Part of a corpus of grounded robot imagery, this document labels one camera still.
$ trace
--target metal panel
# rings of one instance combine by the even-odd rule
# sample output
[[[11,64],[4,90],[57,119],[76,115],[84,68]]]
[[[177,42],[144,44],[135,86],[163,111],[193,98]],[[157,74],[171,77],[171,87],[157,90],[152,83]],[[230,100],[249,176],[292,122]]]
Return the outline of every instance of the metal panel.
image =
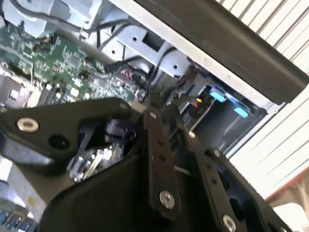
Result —
[[[238,0],[242,5],[236,3],[232,9],[233,0],[218,2],[309,73],[308,0]],[[309,87],[231,158],[264,198],[309,167],[308,112]]]
[[[309,73],[308,0],[217,0],[244,24]]]

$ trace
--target blue tab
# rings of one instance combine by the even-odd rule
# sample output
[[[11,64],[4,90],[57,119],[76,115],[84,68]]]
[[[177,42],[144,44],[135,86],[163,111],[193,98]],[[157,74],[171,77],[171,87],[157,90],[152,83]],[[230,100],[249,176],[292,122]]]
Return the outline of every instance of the blue tab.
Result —
[[[209,94],[219,102],[225,102],[225,93],[217,88],[212,87]]]
[[[240,106],[236,106],[233,110],[243,118],[247,118],[249,116],[249,114]]]

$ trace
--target gray cable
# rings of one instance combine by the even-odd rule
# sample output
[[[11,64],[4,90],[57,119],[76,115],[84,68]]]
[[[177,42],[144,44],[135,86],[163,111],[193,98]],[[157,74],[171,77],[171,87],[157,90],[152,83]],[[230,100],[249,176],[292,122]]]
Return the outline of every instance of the gray cable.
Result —
[[[28,10],[26,8],[24,8],[23,6],[21,6],[17,0],[9,0],[10,3],[21,13],[28,15],[30,17],[34,17],[34,18],[39,18],[39,19],[43,19],[47,22],[50,22],[52,24],[55,24],[57,26],[59,26],[60,28],[67,30],[67,31],[74,31],[74,32],[80,32],[81,27],[75,26],[61,18],[57,18],[42,12],[34,12],[31,10]]]

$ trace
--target metal screw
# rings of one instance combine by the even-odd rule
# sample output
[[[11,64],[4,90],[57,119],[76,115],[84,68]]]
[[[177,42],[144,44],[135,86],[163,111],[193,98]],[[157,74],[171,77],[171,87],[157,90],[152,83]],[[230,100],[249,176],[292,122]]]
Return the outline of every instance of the metal screw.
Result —
[[[189,136],[193,139],[195,138],[195,134],[192,131],[189,131]]]
[[[127,106],[123,103],[120,103],[120,107],[123,108],[123,109],[127,109]]]
[[[236,231],[236,224],[234,220],[229,215],[223,216],[223,223],[227,227],[228,231],[235,232]]]
[[[216,157],[220,158],[220,156],[221,156],[220,151],[218,151],[217,149],[214,149],[213,152],[214,152],[214,154],[216,155]]]
[[[39,124],[32,118],[23,117],[17,121],[17,127],[24,132],[35,132],[39,129]]]
[[[161,204],[167,209],[172,209],[175,206],[175,199],[169,191],[161,191],[159,195]]]
[[[154,112],[150,112],[150,116],[156,118],[156,114]]]

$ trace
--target wire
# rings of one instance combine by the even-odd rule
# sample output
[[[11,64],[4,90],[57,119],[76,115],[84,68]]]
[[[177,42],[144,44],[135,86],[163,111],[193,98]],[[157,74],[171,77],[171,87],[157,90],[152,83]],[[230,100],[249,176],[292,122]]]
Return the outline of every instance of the wire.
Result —
[[[120,25],[120,24],[123,24],[123,23],[130,23],[130,21],[128,19],[118,19],[118,20],[115,20],[115,21],[103,23],[103,24],[97,26],[96,31],[102,30],[102,29],[105,29],[105,28],[114,27],[114,26],[117,26],[117,25]]]
[[[100,47],[101,44],[101,32],[97,30],[97,48]]]
[[[160,66],[161,66],[162,61],[164,60],[164,58],[165,58],[168,54],[170,54],[171,52],[173,52],[173,51],[175,51],[175,50],[176,50],[175,47],[170,47],[169,49],[167,49],[167,50],[165,51],[165,53],[164,53],[164,54],[162,55],[162,57],[160,58],[160,60],[159,60],[159,62],[158,62],[158,64],[157,64],[157,66],[156,66],[156,68],[153,69],[153,71],[151,72],[151,75],[150,75],[150,77],[149,77],[149,83],[153,82],[153,80],[154,80],[155,77],[157,76],[158,71],[159,71],[159,68],[160,68]]]
[[[26,8],[24,8],[23,6],[21,6],[19,4],[19,2],[17,0],[9,0],[10,3],[18,10],[20,11],[22,14],[25,14],[27,16],[30,17],[34,17],[34,18],[39,18],[39,19],[43,19],[49,23],[55,24],[57,26],[59,26],[60,28],[67,30],[67,31],[74,31],[74,32],[80,32],[81,31],[81,27],[75,26],[61,18],[57,18],[42,12],[34,12],[31,10],[28,10]]]
[[[132,25],[131,23],[123,24],[121,27],[119,27],[110,38],[108,38],[106,41],[104,41],[100,47],[98,48],[99,51],[101,51],[112,39],[114,39],[118,34],[120,34],[127,26]]]
[[[125,55],[126,55],[126,46],[124,46],[124,49],[122,50],[122,61],[125,60]]]

